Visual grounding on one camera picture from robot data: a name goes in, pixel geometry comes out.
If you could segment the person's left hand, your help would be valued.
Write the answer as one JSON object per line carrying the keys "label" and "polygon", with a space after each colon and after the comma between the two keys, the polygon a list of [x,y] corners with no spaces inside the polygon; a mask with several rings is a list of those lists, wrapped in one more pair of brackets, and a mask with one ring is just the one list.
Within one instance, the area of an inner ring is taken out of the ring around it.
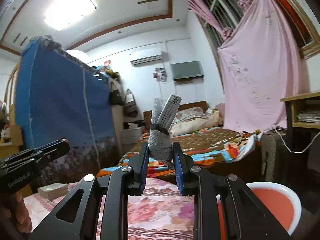
{"label": "person's left hand", "polygon": [[33,225],[21,191],[17,191],[14,194],[14,204],[15,206],[11,208],[1,204],[1,211],[3,215],[7,218],[11,218],[11,216],[14,215],[17,220],[16,228],[19,232],[31,233]]}

